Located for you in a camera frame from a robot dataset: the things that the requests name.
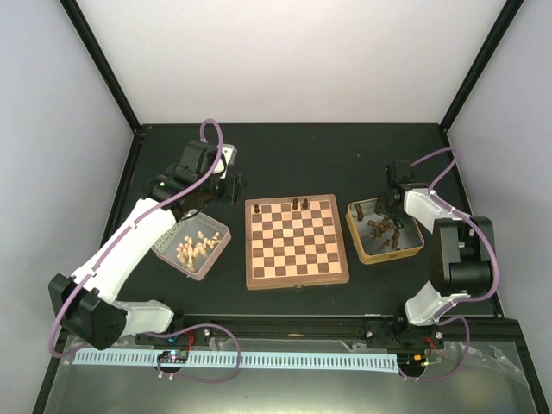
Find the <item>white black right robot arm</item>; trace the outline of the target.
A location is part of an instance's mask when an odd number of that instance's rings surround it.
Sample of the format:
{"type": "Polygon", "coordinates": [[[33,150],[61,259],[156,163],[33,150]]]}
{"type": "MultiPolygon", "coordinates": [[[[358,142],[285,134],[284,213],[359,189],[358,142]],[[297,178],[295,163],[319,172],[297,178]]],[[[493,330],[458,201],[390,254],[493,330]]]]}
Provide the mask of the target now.
{"type": "Polygon", "coordinates": [[[459,303],[486,301],[497,291],[494,228],[489,218],[445,201],[433,183],[417,182],[409,161],[393,162],[386,176],[388,189],[378,197],[375,213],[399,227],[415,220],[433,237],[429,280],[399,306],[390,328],[400,347],[414,348],[459,303]]]}

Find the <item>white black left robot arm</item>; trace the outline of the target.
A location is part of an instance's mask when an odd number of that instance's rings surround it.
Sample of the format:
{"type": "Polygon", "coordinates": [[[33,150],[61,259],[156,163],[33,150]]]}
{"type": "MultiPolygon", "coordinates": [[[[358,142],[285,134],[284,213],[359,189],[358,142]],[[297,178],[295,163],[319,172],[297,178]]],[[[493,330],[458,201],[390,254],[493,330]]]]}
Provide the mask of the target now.
{"type": "Polygon", "coordinates": [[[165,233],[210,202],[237,202],[242,176],[227,174],[236,155],[231,144],[189,142],[179,162],[148,183],[121,227],[84,265],[69,277],[53,277],[48,284],[56,315],[48,339],[53,356],[58,355],[60,328],[98,350],[111,347],[122,336],[154,333],[166,344],[184,337],[185,323],[169,306],[158,300],[123,302],[118,294],[165,233]]]}

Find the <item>dark chess pieces pile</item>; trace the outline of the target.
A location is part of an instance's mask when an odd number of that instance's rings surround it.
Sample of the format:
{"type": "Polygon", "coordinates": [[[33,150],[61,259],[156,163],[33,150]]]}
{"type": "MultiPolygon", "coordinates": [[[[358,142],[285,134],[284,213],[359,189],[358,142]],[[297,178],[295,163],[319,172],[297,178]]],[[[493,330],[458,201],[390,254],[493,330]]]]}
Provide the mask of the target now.
{"type": "Polygon", "coordinates": [[[351,213],[366,254],[383,254],[410,247],[406,226],[400,228],[392,219],[376,214],[373,203],[354,203],[351,213]]]}

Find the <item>light wooden chess pieces pile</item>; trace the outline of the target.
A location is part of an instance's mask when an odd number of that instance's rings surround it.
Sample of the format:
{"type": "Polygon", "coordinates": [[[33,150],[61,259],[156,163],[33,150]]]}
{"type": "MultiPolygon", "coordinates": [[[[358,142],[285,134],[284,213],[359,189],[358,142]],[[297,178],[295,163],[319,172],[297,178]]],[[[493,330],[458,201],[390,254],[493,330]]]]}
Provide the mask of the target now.
{"type": "Polygon", "coordinates": [[[216,231],[211,237],[202,231],[197,232],[197,237],[191,235],[184,237],[184,242],[176,247],[177,262],[190,273],[197,273],[214,254],[220,243],[221,233],[216,231]]]}

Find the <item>wooden chess board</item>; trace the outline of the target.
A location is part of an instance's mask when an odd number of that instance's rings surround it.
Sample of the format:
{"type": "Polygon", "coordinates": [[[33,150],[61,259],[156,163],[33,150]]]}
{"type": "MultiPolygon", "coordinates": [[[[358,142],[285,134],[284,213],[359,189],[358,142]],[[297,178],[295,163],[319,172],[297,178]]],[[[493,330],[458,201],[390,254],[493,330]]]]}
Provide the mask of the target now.
{"type": "Polygon", "coordinates": [[[245,202],[246,287],[250,291],[349,282],[342,225],[333,194],[245,202]],[[298,198],[298,209],[292,200],[298,198]],[[309,209],[303,210],[303,200],[309,209]],[[260,213],[254,214],[254,205],[260,213]]]}

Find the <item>right circuit board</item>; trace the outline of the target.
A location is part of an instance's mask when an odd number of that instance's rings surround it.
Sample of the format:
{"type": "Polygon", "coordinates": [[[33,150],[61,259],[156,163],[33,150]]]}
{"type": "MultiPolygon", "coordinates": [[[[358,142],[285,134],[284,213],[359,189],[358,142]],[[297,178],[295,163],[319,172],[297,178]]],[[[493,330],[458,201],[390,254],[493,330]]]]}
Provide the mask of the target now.
{"type": "Polygon", "coordinates": [[[397,361],[401,367],[427,367],[442,362],[442,357],[425,354],[399,354],[397,361]]]}

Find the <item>circuit board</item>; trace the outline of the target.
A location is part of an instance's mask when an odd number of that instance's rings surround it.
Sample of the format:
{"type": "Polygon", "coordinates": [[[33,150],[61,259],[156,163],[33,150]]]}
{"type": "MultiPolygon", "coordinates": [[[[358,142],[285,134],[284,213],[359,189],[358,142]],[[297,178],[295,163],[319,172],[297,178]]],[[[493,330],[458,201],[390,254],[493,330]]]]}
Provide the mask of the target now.
{"type": "Polygon", "coordinates": [[[399,354],[397,361],[401,367],[427,367],[442,362],[442,357],[425,354],[399,354]]]}
{"type": "Polygon", "coordinates": [[[184,364],[188,359],[189,353],[186,350],[167,350],[163,351],[157,357],[159,363],[184,364]]]}

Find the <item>left circuit board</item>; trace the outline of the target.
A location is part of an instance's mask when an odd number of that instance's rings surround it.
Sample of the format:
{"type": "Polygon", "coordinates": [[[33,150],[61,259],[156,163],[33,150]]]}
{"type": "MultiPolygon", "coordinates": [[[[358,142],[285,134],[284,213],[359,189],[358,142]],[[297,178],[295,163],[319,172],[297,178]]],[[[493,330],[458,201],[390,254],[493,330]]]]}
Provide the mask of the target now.
{"type": "Polygon", "coordinates": [[[167,350],[163,351],[157,357],[159,363],[184,364],[188,359],[189,353],[186,350],[167,350]]]}

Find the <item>gold metal tin tray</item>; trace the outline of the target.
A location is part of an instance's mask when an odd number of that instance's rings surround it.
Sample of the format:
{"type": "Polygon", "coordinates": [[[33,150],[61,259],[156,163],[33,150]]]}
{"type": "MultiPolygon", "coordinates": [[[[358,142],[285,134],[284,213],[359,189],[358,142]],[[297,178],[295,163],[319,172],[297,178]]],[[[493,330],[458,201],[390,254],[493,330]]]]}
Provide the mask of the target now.
{"type": "Polygon", "coordinates": [[[355,250],[356,250],[356,253],[358,254],[360,262],[365,265],[372,265],[376,263],[387,262],[391,260],[398,260],[398,259],[412,257],[416,255],[424,247],[425,242],[424,242],[422,232],[416,220],[409,216],[405,219],[405,225],[404,225],[406,226],[407,241],[410,243],[409,248],[391,251],[383,254],[376,254],[376,255],[368,255],[363,251],[358,233],[354,228],[351,207],[353,206],[354,203],[373,203],[375,207],[376,201],[377,201],[376,198],[371,198],[371,199],[366,199],[361,201],[355,201],[348,205],[346,220],[347,220],[348,228],[351,233],[355,250]]]}

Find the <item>pink metal tin tray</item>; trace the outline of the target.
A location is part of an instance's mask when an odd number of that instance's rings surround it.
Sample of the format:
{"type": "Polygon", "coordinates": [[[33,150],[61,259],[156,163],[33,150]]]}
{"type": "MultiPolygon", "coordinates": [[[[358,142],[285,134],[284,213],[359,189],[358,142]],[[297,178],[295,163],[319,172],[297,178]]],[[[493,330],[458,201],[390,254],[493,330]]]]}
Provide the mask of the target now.
{"type": "Polygon", "coordinates": [[[230,240],[229,227],[194,210],[162,235],[151,250],[188,278],[201,281],[230,240]]]}

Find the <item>black mounting rail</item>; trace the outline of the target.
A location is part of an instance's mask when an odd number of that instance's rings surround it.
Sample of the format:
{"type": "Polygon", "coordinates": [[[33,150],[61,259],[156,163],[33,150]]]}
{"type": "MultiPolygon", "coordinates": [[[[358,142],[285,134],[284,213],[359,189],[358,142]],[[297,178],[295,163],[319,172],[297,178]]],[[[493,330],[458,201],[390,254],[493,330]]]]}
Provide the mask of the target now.
{"type": "Polygon", "coordinates": [[[415,326],[405,317],[194,317],[178,314],[160,334],[134,334],[139,345],[184,348],[203,345],[210,339],[344,340],[360,341],[369,348],[420,349],[429,343],[463,341],[521,342],[517,321],[498,317],[469,317],[443,326],[415,326]]]}

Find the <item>black frame post right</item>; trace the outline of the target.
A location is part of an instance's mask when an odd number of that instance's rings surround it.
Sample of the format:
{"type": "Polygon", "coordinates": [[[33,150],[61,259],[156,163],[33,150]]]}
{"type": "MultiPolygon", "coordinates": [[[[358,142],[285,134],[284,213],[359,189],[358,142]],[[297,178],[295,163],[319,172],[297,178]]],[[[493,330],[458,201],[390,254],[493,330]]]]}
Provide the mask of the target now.
{"type": "Polygon", "coordinates": [[[493,57],[499,44],[505,37],[508,29],[522,8],[524,0],[507,0],[489,30],[482,46],[476,54],[473,63],[469,67],[465,78],[448,107],[439,127],[443,133],[448,133],[462,108],[477,85],[481,75],[493,57]]]}

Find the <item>black frame post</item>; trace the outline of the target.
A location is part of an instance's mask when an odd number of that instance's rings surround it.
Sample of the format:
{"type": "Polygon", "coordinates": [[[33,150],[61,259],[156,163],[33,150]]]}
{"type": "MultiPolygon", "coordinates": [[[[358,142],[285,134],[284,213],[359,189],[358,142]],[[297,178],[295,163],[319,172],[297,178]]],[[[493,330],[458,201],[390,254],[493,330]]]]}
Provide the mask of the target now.
{"type": "Polygon", "coordinates": [[[114,98],[118,109],[121,111],[130,130],[136,133],[141,124],[132,109],[132,106],[126,97],[105,53],[97,40],[85,13],[76,0],[60,0],[60,5],[65,11],[71,24],[76,30],[79,39],[84,45],[87,53],[91,57],[101,78],[107,86],[111,96],[114,98]]]}
{"type": "Polygon", "coordinates": [[[489,30],[482,46],[476,54],[473,63],[469,67],[465,78],[448,107],[439,127],[443,133],[448,133],[462,108],[477,85],[481,75],[493,57],[499,44],[505,37],[508,29],[522,8],[524,0],[507,0],[489,30]]]}

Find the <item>black frame post left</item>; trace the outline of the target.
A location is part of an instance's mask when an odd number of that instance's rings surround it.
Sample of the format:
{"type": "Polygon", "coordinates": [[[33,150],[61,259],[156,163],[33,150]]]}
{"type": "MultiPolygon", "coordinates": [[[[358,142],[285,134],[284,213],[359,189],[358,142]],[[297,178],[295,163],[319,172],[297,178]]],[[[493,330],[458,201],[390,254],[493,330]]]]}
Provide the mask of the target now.
{"type": "Polygon", "coordinates": [[[130,130],[136,133],[141,124],[132,109],[132,106],[126,97],[105,53],[97,40],[85,13],[76,0],[60,0],[60,5],[65,11],[71,24],[76,30],[79,39],[84,45],[87,53],[91,57],[101,78],[107,86],[111,96],[114,98],[118,109],[121,111],[130,130]]]}

